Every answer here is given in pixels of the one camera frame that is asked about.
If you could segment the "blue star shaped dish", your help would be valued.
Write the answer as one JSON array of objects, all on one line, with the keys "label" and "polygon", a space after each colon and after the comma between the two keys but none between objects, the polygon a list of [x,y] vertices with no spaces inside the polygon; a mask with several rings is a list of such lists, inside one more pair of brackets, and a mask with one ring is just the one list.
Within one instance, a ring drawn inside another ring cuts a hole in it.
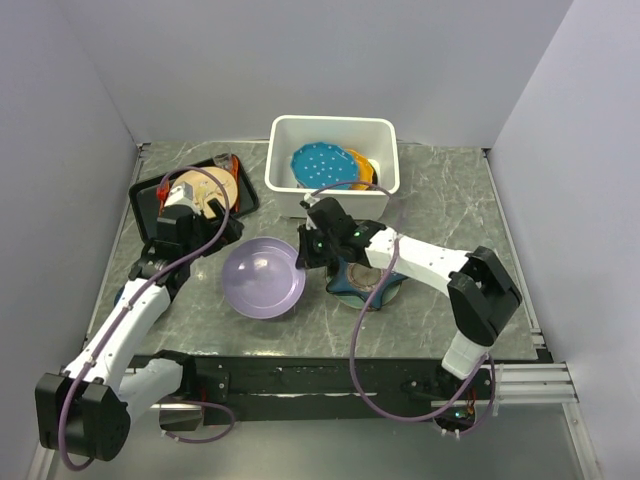
[{"label": "blue star shaped dish", "polygon": [[[333,296],[354,290],[369,291],[372,289],[373,292],[383,274],[383,269],[365,267],[358,263],[347,263],[343,259],[338,259],[325,270],[325,289],[327,293]],[[405,280],[407,280],[406,276],[392,273],[373,300],[378,299],[387,286],[396,282],[403,284]]]}]

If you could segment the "purple plastic plate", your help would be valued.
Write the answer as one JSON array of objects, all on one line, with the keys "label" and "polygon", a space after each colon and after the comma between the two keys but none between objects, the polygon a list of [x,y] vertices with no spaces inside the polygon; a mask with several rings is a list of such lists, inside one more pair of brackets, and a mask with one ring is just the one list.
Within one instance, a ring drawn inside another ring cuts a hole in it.
[{"label": "purple plastic plate", "polygon": [[227,257],[221,279],[227,303],[239,314],[270,320],[291,310],[300,300],[306,273],[296,267],[298,252],[273,237],[243,242]]}]

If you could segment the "yellow polka dot plate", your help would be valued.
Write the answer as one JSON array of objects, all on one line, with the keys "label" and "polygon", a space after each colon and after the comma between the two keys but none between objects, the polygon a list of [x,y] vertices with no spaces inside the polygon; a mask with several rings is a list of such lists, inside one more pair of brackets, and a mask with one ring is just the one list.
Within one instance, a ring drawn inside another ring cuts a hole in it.
[{"label": "yellow polka dot plate", "polygon": [[373,168],[369,160],[365,156],[357,152],[356,150],[347,149],[346,152],[353,157],[359,170],[358,179],[360,180],[360,183],[352,184],[350,186],[350,189],[351,190],[368,190],[370,185],[374,184],[374,177],[376,174],[375,169]]}]

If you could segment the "blue polka dot plate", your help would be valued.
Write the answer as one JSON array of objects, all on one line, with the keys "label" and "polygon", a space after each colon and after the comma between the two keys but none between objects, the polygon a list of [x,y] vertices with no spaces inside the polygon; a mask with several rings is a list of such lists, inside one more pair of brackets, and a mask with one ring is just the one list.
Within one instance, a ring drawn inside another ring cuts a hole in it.
[{"label": "blue polka dot plate", "polygon": [[297,184],[307,189],[359,179],[359,167],[353,155],[326,142],[300,147],[293,153],[290,167]]}]

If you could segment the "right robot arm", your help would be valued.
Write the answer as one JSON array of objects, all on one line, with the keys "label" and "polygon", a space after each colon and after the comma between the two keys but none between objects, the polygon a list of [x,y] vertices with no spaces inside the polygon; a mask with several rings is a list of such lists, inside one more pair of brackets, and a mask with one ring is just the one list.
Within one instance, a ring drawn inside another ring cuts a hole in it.
[{"label": "right robot arm", "polygon": [[342,260],[403,275],[449,298],[457,332],[442,359],[437,384],[449,398],[463,396],[472,387],[472,371],[522,302],[496,253],[483,246],[471,252],[448,249],[376,221],[358,223],[331,197],[308,194],[301,206],[306,224],[298,228],[297,267],[319,268]]}]

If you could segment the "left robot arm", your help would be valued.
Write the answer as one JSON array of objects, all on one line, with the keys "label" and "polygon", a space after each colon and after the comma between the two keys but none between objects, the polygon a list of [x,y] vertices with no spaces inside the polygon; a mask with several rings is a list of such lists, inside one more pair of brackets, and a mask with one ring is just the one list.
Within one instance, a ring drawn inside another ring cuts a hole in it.
[{"label": "left robot arm", "polygon": [[153,324],[190,277],[192,263],[239,240],[243,225],[228,199],[213,200],[209,219],[194,201],[167,198],[129,271],[119,300],[91,341],[59,373],[35,387],[40,443],[59,452],[71,471],[111,461],[132,424],[166,397],[209,407],[193,356],[164,350],[132,376],[125,374]]}]

